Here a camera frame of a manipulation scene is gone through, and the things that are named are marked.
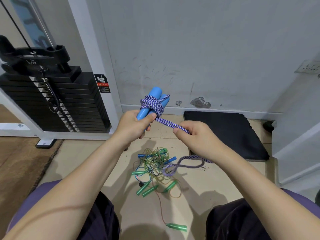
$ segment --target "person's right hand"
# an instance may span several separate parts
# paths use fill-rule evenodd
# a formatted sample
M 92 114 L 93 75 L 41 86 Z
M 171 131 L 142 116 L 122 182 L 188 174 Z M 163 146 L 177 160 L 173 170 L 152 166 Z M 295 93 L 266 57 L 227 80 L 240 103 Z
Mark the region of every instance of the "person's right hand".
M 191 151 L 200 157 L 216 162 L 229 148 L 220 141 L 205 123 L 186 120 L 182 121 L 179 125 L 187 129 L 191 135 L 178 128 L 174 128 L 173 133 Z

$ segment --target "black exercise pad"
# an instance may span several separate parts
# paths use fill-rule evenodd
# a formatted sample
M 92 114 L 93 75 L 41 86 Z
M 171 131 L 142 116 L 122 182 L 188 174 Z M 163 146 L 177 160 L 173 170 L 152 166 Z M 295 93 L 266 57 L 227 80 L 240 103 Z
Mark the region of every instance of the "black exercise pad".
M 186 111 L 184 119 L 206 123 L 224 144 L 244 159 L 252 161 L 269 159 L 268 152 L 242 114 Z

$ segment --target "wall socket panel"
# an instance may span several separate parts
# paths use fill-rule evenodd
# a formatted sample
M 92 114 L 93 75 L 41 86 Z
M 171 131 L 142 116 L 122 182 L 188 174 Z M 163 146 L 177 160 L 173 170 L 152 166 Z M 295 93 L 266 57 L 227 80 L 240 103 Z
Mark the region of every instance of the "wall socket panel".
M 318 74 L 320 73 L 320 61 L 304 60 L 295 73 Z

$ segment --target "weight stack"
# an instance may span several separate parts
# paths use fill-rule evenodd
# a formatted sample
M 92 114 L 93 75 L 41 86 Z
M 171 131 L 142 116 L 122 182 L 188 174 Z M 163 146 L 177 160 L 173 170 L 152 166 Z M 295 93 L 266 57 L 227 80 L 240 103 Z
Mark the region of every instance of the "weight stack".
M 107 133 L 110 121 L 93 73 L 70 68 L 66 74 L 45 73 L 59 98 L 57 113 L 49 108 L 54 97 L 42 77 L 6 72 L 0 76 L 0 87 L 43 131 Z

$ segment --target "tiled floor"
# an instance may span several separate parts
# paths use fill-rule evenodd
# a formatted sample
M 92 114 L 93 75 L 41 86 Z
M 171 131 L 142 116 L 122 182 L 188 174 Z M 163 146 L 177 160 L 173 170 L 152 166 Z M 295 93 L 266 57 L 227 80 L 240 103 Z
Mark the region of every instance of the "tiled floor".
M 173 122 L 183 120 L 182 116 L 163 115 Z M 261 122 L 249 120 L 258 137 L 271 150 L 271 135 L 264 132 Z M 55 156 L 43 182 L 61 179 L 80 165 L 102 141 L 66 140 Z M 242 197 L 227 175 L 214 164 L 205 164 L 200 169 L 178 169 L 176 178 L 182 185 L 181 198 L 166 198 L 161 195 L 163 217 L 167 223 L 187 225 L 188 232 L 180 232 L 166 227 L 160 215 L 157 196 L 137 196 L 138 182 L 131 176 L 137 154 L 144 149 L 165 147 L 171 156 L 180 158 L 189 154 L 188 148 L 172 133 L 172 129 L 153 122 L 151 131 L 142 140 L 136 140 L 123 152 L 118 164 L 104 184 L 102 192 L 113 202 L 121 221 L 121 239 L 204 239 L 206 217 L 212 207 L 225 204 Z M 274 161 L 250 162 L 261 173 L 274 179 Z

